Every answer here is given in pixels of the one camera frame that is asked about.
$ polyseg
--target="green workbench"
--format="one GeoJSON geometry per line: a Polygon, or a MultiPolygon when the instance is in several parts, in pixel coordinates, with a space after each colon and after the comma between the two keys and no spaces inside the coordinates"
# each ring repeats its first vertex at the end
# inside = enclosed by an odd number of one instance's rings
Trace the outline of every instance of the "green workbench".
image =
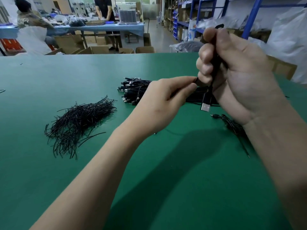
{"type": "MultiPolygon", "coordinates": [[[[133,110],[117,87],[124,77],[197,75],[197,53],[54,55],[0,58],[0,229],[28,229],[133,110]],[[57,112],[102,97],[117,112],[78,150],[54,158],[44,128],[57,112]]],[[[280,85],[307,120],[307,91],[280,85]]],[[[211,113],[221,114],[220,107],[211,113]]],[[[221,120],[185,104],[129,162],[105,229],[291,229],[260,159],[221,120]]]]}

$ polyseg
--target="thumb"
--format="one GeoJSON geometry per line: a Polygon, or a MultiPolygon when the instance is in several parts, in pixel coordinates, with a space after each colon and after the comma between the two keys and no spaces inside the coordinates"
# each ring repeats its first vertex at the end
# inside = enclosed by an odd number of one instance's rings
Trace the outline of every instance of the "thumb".
{"type": "Polygon", "coordinates": [[[171,102],[177,108],[180,108],[187,99],[197,88],[195,83],[191,83],[190,85],[186,86],[185,88],[181,89],[177,94],[172,98],[171,102]]]}
{"type": "Polygon", "coordinates": [[[236,48],[225,28],[217,31],[216,51],[228,64],[229,69],[234,71],[242,71],[244,67],[248,68],[248,59],[242,51],[236,48]]]}

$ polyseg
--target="dark hair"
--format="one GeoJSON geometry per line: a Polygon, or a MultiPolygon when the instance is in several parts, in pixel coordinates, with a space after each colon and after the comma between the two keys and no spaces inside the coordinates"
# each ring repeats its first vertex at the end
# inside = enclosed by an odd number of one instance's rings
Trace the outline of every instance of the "dark hair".
{"type": "Polygon", "coordinates": [[[26,0],[14,0],[15,5],[21,12],[29,12],[29,9],[31,9],[31,3],[29,3],[26,0]]]}

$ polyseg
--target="black shirt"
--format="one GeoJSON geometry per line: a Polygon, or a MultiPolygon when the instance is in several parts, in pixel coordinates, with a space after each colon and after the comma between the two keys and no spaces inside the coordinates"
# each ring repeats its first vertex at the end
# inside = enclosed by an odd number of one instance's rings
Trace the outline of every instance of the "black shirt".
{"type": "MultiPolygon", "coordinates": [[[[94,0],[95,5],[99,7],[101,14],[104,18],[108,16],[108,6],[112,7],[112,1],[111,0],[94,0]]],[[[115,21],[114,13],[111,11],[111,17],[109,21],[115,21]]]]}

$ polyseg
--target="hand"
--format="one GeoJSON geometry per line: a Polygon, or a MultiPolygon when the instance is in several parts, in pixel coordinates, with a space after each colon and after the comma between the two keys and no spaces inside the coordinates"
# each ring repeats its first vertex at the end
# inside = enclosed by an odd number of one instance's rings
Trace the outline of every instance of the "hand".
{"type": "Polygon", "coordinates": [[[123,124],[144,137],[161,131],[170,124],[186,98],[196,90],[195,80],[196,77],[175,77],[152,81],[123,124]]]}
{"type": "MultiPolygon", "coordinates": [[[[213,84],[213,95],[221,107],[242,125],[278,114],[287,100],[270,70],[266,54],[256,44],[229,35],[226,29],[207,28],[203,34],[207,42],[215,36],[216,51],[228,64],[228,69],[221,66],[213,84]]],[[[212,80],[213,51],[214,45],[205,44],[196,62],[198,78],[206,84],[212,80]]]]}

